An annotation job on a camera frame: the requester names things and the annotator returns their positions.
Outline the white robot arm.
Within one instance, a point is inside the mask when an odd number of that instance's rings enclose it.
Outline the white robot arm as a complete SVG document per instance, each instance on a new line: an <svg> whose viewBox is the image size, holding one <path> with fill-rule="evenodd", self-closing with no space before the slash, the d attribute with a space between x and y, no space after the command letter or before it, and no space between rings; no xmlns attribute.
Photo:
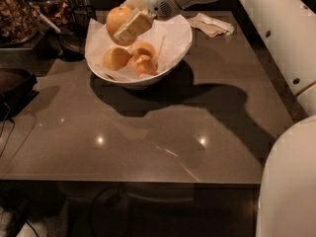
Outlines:
<svg viewBox="0 0 316 237"><path fill-rule="evenodd" d="M134 13L114 33L128 41L154 19L217 0L126 0ZM265 164L256 237L316 237L316 15L300 0L239 0L308 118L274 144Z"/></svg>

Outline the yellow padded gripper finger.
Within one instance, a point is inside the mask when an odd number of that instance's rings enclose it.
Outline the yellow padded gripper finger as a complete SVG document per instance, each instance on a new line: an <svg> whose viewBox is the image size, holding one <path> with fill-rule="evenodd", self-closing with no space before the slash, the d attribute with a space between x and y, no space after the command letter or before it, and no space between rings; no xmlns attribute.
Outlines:
<svg viewBox="0 0 316 237"><path fill-rule="evenodd" d="M143 8L143 0L125 0L122 3L123 7L128 7L132 10L135 8L142 9Z"/></svg>
<svg viewBox="0 0 316 237"><path fill-rule="evenodd" d="M152 28L153 21L152 13L148 9L135 8L115 32L114 38L120 42L135 40Z"/></svg>

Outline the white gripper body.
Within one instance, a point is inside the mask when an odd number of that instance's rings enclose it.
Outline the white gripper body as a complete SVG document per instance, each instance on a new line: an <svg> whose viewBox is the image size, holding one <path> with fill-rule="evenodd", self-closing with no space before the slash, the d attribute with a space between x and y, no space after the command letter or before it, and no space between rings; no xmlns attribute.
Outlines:
<svg viewBox="0 0 316 237"><path fill-rule="evenodd" d="M156 18L173 18L180 14L174 0L143 0L143 4Z"/></svg>

